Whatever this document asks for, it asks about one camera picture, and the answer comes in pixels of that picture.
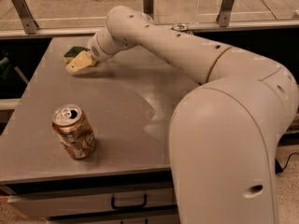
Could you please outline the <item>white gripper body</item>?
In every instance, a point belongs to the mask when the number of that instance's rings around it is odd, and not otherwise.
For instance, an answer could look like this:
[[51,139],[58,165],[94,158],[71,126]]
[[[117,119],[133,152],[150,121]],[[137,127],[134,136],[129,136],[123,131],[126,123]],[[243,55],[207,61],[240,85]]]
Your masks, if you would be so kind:
[[95,60],[102,62],[121,51],[121,42],[109,31],[100,31],[88,41],[88,49]]

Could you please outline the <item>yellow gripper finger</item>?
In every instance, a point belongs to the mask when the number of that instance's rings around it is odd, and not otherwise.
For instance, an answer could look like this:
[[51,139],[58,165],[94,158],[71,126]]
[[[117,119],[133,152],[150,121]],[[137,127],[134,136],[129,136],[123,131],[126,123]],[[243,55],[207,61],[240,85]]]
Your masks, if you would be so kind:
[[89,66],[95,66],[96,60],[89,51],[80,52],[67,66],[66,70],[70,74],[76,74],[78,71]]

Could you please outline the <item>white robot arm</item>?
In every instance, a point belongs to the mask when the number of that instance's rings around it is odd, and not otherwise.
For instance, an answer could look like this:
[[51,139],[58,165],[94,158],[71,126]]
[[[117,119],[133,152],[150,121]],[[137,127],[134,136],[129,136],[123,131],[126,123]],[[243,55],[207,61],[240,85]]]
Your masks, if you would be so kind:
[[250,51],[163,28],[113,7],[69,73],[140,45],[198,88],[177,105],[169,158],[181,224],[279,224],[275,156],[298,108],[282,64]]

